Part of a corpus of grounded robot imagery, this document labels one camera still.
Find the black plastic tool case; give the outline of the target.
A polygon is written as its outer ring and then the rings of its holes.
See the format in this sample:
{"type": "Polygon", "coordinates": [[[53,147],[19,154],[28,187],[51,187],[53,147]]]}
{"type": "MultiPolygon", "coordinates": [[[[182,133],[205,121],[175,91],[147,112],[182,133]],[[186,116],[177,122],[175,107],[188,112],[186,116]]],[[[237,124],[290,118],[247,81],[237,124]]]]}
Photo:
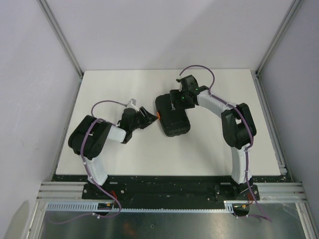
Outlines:
{"type": "Polygon", "coordinates": [[[190,131],[191,125],[185,110],[173,110],[169,94],[158,96],[155,99],[155,106],[160,124],[166,136],[179,136],[190,131]]]}

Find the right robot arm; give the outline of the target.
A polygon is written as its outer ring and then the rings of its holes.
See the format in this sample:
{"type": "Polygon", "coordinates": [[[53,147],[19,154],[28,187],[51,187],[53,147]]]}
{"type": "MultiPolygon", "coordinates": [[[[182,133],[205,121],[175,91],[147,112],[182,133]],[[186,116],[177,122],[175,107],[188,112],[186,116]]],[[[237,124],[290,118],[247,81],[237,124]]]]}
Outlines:
{"type": "Polygon", "coordinates": [[[226,101],[213,94],[209,87],[199,86],[192,75],[179,77],[176,81],[180,84],[179,89],[169,93],[173,110],[200,106],[221,119],[223,138],[232,155],[230,195],[236,200],[243,199],[251,190],[249,151],[257,133],[248,105],[226,101]]]}

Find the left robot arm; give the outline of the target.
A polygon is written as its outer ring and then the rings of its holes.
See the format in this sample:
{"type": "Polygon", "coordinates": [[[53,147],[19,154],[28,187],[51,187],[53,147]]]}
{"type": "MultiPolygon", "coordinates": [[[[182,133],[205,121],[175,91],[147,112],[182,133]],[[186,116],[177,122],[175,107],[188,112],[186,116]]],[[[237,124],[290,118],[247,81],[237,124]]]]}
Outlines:
{"type": "Polygon", "coordinates": [[[110,186],[105,184],[108,173],[99,159],[107,140],[126,144],[131,140],[133,131],[145,129],[157,119],[144,107],[125,108],[117,125],[87,115],[71,133],[68,146],[81,156],[88,179],[95,184],[92,191],[95,196],[105,199],[110,193],[110,186]]]}

